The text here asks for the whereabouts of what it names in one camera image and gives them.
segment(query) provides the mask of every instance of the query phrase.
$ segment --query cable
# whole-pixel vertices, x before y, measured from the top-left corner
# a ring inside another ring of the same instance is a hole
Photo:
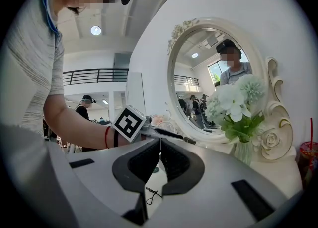
[[[150,188],[148,188],[148,187],[146,187],[146,190],[148,190],[149,192],[153,193],[153,196],[152,196],[151,198],[149,198],[149,199],[146,200],[146,203],[147,203],[148,205],[151,205],[151,204],[153,203],[153,199],[154,199],[154,196],[155,196],[156,194],[162,198],[162,196],[157,193],[158,190],[157,190],[157,191],[154,191],[154,190],[152,190],[152,189],[150,189]]]

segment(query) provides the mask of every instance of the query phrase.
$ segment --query ceiling light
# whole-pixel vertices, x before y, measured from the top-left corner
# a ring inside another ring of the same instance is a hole
[[[90,32],[93,34],[93,35],[100,35],[101,34],[101,29],[99,26],[93,26],[91,29],[90,29]]]

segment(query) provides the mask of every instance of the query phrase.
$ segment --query red bracelet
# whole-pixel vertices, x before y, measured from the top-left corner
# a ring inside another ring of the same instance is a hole
[[[105,133],[105,144],[106,144],[106,148],[108,149],[109,147],[107,146],[107,133],[110,127],[107,127],[106,129],[106,133]]]

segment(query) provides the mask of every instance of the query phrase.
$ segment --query black cap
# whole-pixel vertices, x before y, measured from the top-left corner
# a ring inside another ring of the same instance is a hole
[[[221,42],[218,46],[217,46],[217,52],[221,53],[222,50],[228,48],[228,47],[235,47],[237,48],[237,46],[235,45],[234,42],[232,42],[229,39],[224,40],[223,42]]]
[[[83,99],[88,99],[88,100],[90,100],[93,103],[93,98],[91,98],[90,95],[83,96]]]

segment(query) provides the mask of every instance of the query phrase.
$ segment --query black wristband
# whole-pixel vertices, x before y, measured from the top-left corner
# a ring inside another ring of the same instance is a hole
[[[115,130],[115,133],[114,133],[114,148],[115,147],[118,147],[118,131]]]

